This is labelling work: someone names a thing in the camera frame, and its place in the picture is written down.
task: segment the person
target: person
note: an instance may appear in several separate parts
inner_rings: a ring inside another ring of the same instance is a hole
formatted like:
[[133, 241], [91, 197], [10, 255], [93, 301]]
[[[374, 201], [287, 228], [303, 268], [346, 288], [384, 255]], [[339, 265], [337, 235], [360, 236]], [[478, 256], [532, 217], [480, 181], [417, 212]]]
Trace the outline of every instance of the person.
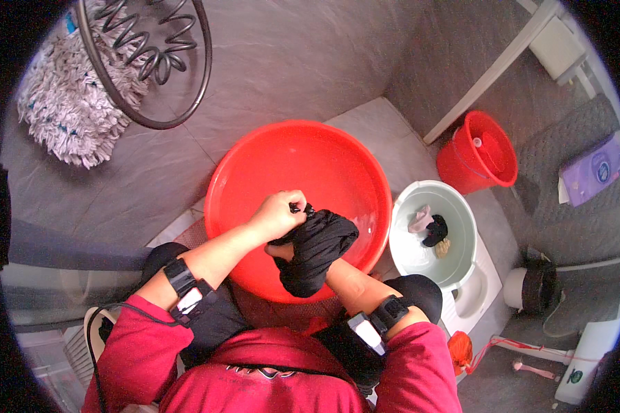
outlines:
[[[413, 296], [415, 305], [386, 333], [385, 357], [365, 347], [345, 321], [312, 336], [248, 326], [225, 278], [250, 251], [305, 221], [290, 203], [303, 211], [306, 198], [298, 190], [269, 195], [248, 222], [194, 250], [170, 243], [150, 253], [143, 275], [151, 278], [126, 303], [172, 322], [178, 296], [162, 267], [176, 256], [220, 299], [191, 328], [123, 308], [97, 364], [108, 411], [157, 402], [159, 411], [173, 412], [369, 412], [357, 384], [377, 382], [376, 412], [462, 411], [446, 335], [436, 325], [440, 290], [426, 277], [382, 283], [342, 259], [331, 264], [326, 284], [349, 316], [372, 313], [389, 295]], [[291, 245], [265, 251], [293, 257]], [[177, 377], [180, 353], [190, 368]], [[100, 410], [93, 378], [82, 411]]]

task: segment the black knee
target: black knee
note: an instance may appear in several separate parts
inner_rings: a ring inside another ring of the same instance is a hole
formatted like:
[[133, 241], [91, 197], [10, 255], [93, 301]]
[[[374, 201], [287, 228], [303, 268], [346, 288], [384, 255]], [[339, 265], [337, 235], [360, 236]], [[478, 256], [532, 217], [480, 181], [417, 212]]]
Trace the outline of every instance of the black knee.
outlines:
[[180, 243], [165, 243], [157, 246], [149, 252], [147, 260], [145, 260], [143, 279], [149, 280], [170, 260], [186, 251], [188, 248]]
[[425, 313], [432, 324], [438, 323], [441, 318], [441, 308], [443, 308], [443, 295], [435, 282], [420, 274], [409, 274], [389, 279], [384, 284], [410, 299]]

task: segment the red shirt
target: red shirt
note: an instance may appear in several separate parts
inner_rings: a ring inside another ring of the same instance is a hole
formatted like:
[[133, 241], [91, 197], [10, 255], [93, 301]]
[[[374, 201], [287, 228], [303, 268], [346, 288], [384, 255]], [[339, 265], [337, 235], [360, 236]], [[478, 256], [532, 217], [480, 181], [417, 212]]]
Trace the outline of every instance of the red shirt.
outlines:
[[[132, 295], [127, 303], [172, 322], [160, 307]], [[193, 338], [123, 308], [99, 359], [108, 409], [160, 400], [161, 412], [369, 412], [368, 403], [339, 362], [312, 337], [287, 328], [261, 328], [223, 343], [211, 359], [176, 378], [176, 356]], [[446, 336], [418, 322], [388, 342], [386, 367], [377, 386], [376, 412], [461, 412]], [[285, 366], [296, 372], [269, 379], [231, 364]], [[94, 378], [83, 412], [100, 412]]]

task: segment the orange mesh bag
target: orange mesh bag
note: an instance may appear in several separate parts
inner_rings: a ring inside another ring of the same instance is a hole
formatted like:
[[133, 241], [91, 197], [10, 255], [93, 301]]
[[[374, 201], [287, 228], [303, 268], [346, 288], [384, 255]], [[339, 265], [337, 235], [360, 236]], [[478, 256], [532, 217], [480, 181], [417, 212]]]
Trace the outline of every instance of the orange mesh bag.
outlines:
[[459, 376], [466, 368], [471, 367], [473, 344], [466, 333], [455, 331], [455, 334], [447, 341], [447, 349], [450, 351], [455, 376]]

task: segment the white basin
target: white basin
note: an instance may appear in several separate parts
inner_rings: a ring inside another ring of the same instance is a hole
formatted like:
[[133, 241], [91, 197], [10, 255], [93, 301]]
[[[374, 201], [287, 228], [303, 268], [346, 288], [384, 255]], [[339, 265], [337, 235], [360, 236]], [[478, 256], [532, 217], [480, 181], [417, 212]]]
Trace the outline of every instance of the white basin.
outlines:
[[[432, 215], [446, 220], [450, 248], [438, 259], [434, 247], [422, 244], [426, 231], [409, 233], [409, 222], [425, 205]], [[417, 181], [407, 186], [393, 204], [389, 243], [397, 271], [403, 276], [422, 274], [443, 292], [464, 285], [475, 269], [477, 229], [473, 212], [464, 197], [452, 186], [435, 180]]]

